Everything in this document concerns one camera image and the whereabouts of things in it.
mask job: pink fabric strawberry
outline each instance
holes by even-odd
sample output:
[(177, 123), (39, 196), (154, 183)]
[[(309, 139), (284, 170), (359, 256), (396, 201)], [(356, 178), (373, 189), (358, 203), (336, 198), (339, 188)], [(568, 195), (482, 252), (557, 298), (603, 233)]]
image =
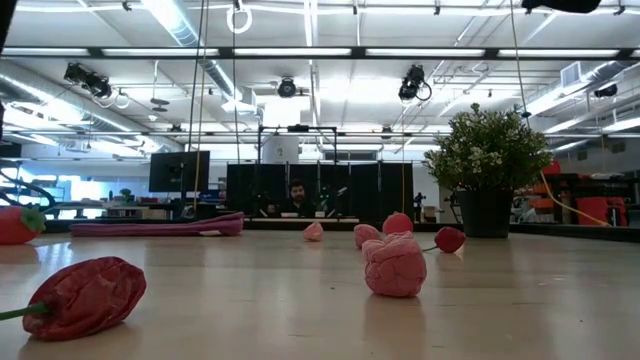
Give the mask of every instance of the pink fabric strawberry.
[(320, 225), (320, 223), (316, 221), (313, 224), (309, 225), (306, 229), (304, 229), (304, 231), (302, 232), (302, 236), (307, 241), (317, 242), (322, 241), (323, 232), (324, 231), (322, 230), (322, 225)]
[(464, 233), (460, 230), (451, 228), (451, 227), (443, 227), (438, 231), (435, 237), (436, 245), (438, 248), (445, 253), (452, 254), (464, 245), (464, 241), (466, 237)]
[(364, 242), (367, 240), (381, 239), (378, 229), (366, 224), (356, 225), (356, 227), (353, 229), (353, 234), (355, 235), (356, 247), (358, 249), (362, 249), (362, 244), (364, 244)]
[(413, 232), (413, 221), (405, 214), (395, 213), (382, 224), (382, 232), (387, 235), (405, 231)]
[(378, 295), (416, 296), (427, 278), (422, 249), (406, 233), (387, 237), (389, 242), (369, 240), (362, 245), (367, 261), (365, 281)]
[(0, 245), (24, 244), (46, 229), (38, 208), (8, 206), (0, 209)]

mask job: white ceiling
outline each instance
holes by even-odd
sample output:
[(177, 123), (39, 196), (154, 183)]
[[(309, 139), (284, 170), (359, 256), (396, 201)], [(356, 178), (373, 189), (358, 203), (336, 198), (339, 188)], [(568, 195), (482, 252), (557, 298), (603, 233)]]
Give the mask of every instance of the white ceiling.
[[(187, 6), (199, 7), (200, 1), (183, 0)], [(119, 5), (120, 1), (85, 0), (89, 6)], [(229, 4), (230, 1), (211, 1), (211, 4)], [(320, 9), (333, 5), (351, 6), (351, 0), (319, 0)], [(359, 0), (361, 8), (373, 6), (433, 5), (434, 1)], [(442, 0), (442, 6), (480, 7), (481, 0)], [(640, 1), (624, 1), (628, 6)], [(617, 1), (603, 1), (602, 6), (615, 5)], [(19, 1), (19, 6), (34, 6), (46, 10), (56, 7), (80, 7), (77, 0)], [(245, 0), (245, 5), (279, 6), (302, 9), (302, 0), (254, 1)], [(509, 1), (489, 0), (489, 7), (508, 8)], [(197, 24), (200, 11), (189, 10), (192, 21)], [(226, 10), (211, 10), (208, 24), (208, 46), (232, 46), (234, 37), (226, 25)], [(235, 37), (236, 46), (305, 46), (304, 17), (298, 14), (254, 11), (250, 29)], [(546, 19), (546, 15), (516, 15), (518, 38), (523, 41)], [(541, 29), (526, 44), (540, 47), (635, 47), (640, 44), (638, 21), (640, 17), (630, 14), (620, 16), (558, 16)], [(469, 30), (458, 46), (513, 46), (513, 35), (509, 16), (432, 16), (424, 14), (362, 14), (360, 36), (363, 46), (452, 46), (456, 38), (471, 22)], [(357, 17), (351, 14), (321, 15), (318, 22), (319, 46), (355, 46)], [(17, 11), (7, 39), (9, 46), (175, 46), (174, 40), (145, 9), (132, 12), (99, 11), (95, 13), (38, 13)], [(63, 59), (11, 60), (33, 70), (59, 84), (67, 61)], [(171, 101), (169, 111), (161, 119), (151, 123), (149, 99), (152, 97), (153, 62), (140, 60), (87, 60), (87, 67), (110, 78), (110, 83), (121, 87), (132, 100), (124, 109), (112, 107), (113, 111), (136, 120), (145, 126), (167, 128), (170, 123), (188, 123), (190, 118), (190, 95), (193, 83), (194, 63), (191, 61), (162, 61), (158, 83), (162, 86), (179, 84), (173, 88), (156, 90), (156, 97)], [(271, 83), (282, 76), (291, 76), (297, 85), (310, 87), (309, 66), (306, 60), (238, 60), (221, 61), (229, 77), (242, 86), (256, 89), (260, 96), (273, 92)], [(397, 98), (400, 79), (415, 61), (400, 60), (321, 60), (317, 62), (320, 74), (320, 122), (345, 129), (379, 129), (381, 125), (393, 124), (403, 111)], [(421, 63), (427, 74), (437, 61)], [(457, 111), (465, 110), (478, 101), (485, 107), (506, 109), (519, 103), (519, 86), (516, 64), (513, 62), (488, 62), (490, 74), (471, 92), (471, 96), (459, 99), (478, 77), (471, 72), (477, 62), (446, 61), (432, 81), (434, 98), (422, 109), (409, 109), (401, 121), (410, 124), (409, 130), (417, 131), (427, 124), (442, 125)], [(523, 81), (527, 95), (543, 88), (559, 78), (558, 71), (566, 62), (523, 62)], [(215, 87), (205, 77), (207, 88)], [(489, 90), (493, 96), (488, 97)], [(447, 106), (453, 99), (459, 101)], [(207, 122), (233, 121), (232, 115), (221, 109), (219, 93), (206, 95), (203, 100)], [(254, 117), (243, 117), (241, 121), (255, 126)], [(311, 123), (311, 114), (303, 111), (302, 121)]]

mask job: hanging ring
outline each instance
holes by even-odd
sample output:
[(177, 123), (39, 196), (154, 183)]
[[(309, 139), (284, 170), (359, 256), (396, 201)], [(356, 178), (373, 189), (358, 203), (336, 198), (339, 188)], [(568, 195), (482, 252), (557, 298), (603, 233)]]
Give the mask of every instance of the hanging ring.
[[(247, 14), (247, 21), (244, 23), (244, 26), (241, 28), (236, 28), (233, 21), (234, 16), (238, 13)], [(227, 10), (227, 27), (229, 27), (229, 31), (231, 31), (232, 33), (242, 34), (247, 30), (249, 30), (249, 28), (251, 27), (251, 24), (253, 24), (253, 14), (251, 13), (251, 9), (242, 8), (240, 10), (236, 10), (232, 7), (229, 10)]]

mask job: black plant pot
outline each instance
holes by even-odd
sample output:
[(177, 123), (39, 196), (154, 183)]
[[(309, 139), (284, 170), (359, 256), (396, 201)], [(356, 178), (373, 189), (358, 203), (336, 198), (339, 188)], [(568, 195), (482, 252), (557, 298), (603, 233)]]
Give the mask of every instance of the black plant pot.
[(511, 190), (458, 191), (464, 233), (474, 238), (506, 238), (511, 217)]

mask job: pink fabric object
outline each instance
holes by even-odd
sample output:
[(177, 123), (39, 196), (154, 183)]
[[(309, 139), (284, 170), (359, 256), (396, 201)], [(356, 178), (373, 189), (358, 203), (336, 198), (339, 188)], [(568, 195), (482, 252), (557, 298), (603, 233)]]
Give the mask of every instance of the pink fabric object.
[(380, 232), (378, 229), (371, 225), (361, 224), (356, 225), (353, 229), (353, 234), (356, 238), (356, 247), (362, 249), (362, 244), (367, 240), (380, 240)]
[(369, 240), (362, 244), (362, 253), (367, 261), (365, 281), (374, 294), (411, 297), (420, 292), (427, 264), (412, 236), (395, 236), (387, 243)]
[(316, 221), (313, 224), (307, 226), (306, 229), (304, 229), (304, 231), (302, 232), (302, 236), (304, 236), (304, 239), (307, 241), (322, 241), (323, 232), (324, 230), (322, 230), (322, 225), (320, 225), (320, 223)]
[(413, 232), (413, 221), (406, 214), (395, 213), (382, 224), (382, 232), (387, 235), (405, 231)]
[(442, 252), (453, 254), (464, 245), (466, 237), (462, 231), (445, 226), (438, 231), (434, 240)]
[(200, 236), (206, 231), (220, 231), (222, 235), (240, 234), (244, 225), (244, 214), (223, 215), (217, 218), (185, 224), (76, 224), (71, 225), (74, 237), (117, 237), (117, 236)]
[(390, 235), (387, 235), (384, 237), (384, 239), (382, 239), (382, 242), (384, 242), (385, 244), (388, 244), (392, 241), (395, 240), (411, 240), (411, 241), (416, 241), (416, 239), (413, 237), (413, 233), (411, 231), (405, 231), (405, 232), (398, 232), (398, 233), (393, 233)]

